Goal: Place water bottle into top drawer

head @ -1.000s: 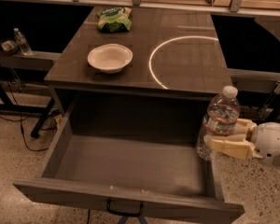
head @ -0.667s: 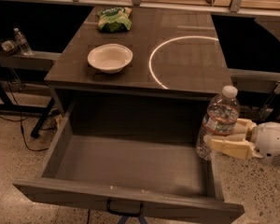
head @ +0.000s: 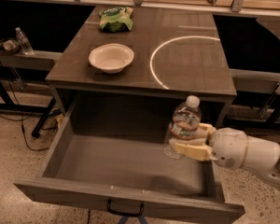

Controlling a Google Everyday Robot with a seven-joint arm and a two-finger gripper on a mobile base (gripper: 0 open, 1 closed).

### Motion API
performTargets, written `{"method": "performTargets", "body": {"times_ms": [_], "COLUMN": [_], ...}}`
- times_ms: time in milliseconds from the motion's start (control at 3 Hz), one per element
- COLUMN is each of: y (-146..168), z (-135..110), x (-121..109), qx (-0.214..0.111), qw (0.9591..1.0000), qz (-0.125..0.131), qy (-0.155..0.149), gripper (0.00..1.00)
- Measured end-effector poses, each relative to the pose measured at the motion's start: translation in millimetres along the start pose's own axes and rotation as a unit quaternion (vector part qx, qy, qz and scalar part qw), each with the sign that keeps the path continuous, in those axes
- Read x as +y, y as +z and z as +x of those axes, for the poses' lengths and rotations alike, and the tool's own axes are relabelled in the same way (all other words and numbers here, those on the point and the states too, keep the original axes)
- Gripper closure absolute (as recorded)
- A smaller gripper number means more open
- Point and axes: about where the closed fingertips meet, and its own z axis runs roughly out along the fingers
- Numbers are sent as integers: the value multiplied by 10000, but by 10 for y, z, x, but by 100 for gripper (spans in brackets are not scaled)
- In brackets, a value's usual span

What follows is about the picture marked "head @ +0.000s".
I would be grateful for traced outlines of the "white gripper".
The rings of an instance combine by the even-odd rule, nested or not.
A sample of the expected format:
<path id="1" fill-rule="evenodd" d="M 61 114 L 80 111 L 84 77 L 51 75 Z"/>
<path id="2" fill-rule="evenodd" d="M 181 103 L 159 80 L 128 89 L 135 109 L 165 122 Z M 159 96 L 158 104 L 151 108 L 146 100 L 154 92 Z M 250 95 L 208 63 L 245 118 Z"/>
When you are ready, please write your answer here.
<path id="1" fill-rule="evenodd" d="M 207 123 L 200 123 L 196 130 L 186 130 L 176 124 L 169 125 L 169 139 L 188 141 L 206 139 L 210 135 L 211 147 L 206 144 L 196 146 L 176 143 L 175 151 L 197 161 L 214 161 L 219 167 L 239 169 L 244 163 L 247 150 L 247 135 L 244 132 L 232 128 L 216 130 Z"/>

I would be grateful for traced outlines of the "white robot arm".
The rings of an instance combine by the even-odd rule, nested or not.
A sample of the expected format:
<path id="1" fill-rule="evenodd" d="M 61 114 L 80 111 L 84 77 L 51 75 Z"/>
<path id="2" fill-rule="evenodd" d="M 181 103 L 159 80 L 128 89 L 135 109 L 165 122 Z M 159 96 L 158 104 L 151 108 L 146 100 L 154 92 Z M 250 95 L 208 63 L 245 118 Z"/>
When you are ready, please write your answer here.
<path id="1" fill-rule="evenodd" d="M 280 145 L 232 128 L 201 123 L 194 131 L 169 125 L 169 148 L 176 155 L 212 161 L 219 167 L 243 169 L 280 189 Z"/>

